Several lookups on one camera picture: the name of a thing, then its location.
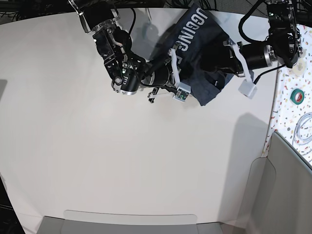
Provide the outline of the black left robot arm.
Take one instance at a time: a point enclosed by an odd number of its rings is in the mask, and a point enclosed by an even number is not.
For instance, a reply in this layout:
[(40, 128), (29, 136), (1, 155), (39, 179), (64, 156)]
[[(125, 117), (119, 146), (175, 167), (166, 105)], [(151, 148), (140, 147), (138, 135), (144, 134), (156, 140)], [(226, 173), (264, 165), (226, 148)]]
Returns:
[[(270, 27), (268, 36), (260, 41), (248, 37), (243, 25), (262, 3), (267, 6)], [(203, 51), (201, 69), (244, 76), (246, 71), (270, 67), (274, 61), (292, 68), (302, 53), (300, 32), (290, 0), (258, 0), (240, 20), (238, 31), (247, 44), (233, 43), (230, 39), (213, 40)]]

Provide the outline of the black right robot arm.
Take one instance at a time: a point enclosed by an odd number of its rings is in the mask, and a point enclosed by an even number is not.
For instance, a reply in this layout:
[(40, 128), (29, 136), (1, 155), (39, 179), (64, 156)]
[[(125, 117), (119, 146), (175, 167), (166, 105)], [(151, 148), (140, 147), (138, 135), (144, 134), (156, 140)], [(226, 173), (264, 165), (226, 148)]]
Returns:
[(151, 61), (132, 51), (131, 32), (118, 26), (119, 12), (105, 0), (71, 0), (85, 33), (91, 34), (96, 49), (111, 78), (112, 89), (123, 95), (134, 95), (139, 89), (152, 88), (149, 96), (159, 89), (177, 93), (174, 87), (169, 54)]

